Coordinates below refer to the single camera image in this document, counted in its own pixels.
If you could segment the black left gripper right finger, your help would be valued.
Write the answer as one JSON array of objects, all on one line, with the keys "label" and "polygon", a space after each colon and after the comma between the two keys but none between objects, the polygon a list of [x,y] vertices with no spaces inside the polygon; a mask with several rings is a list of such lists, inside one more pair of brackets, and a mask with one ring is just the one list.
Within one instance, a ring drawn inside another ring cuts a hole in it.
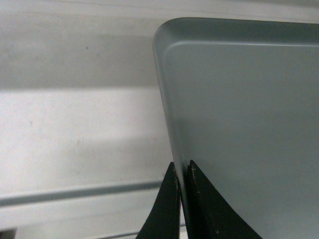
[{"label": "black left gripper right finger", "polygon": [[260,239],[191,160],[185,181],[190,239]]}]

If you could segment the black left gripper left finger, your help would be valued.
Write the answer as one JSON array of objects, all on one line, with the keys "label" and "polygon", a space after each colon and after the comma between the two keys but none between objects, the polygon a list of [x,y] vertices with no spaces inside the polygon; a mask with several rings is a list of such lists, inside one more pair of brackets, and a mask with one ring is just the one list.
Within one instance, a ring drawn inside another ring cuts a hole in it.
[{"label": "black left gripper left finger", "polygon": [[174,163],[167,168],[152,210],[138,239],[178,239],[180,233],[180,184]]}]

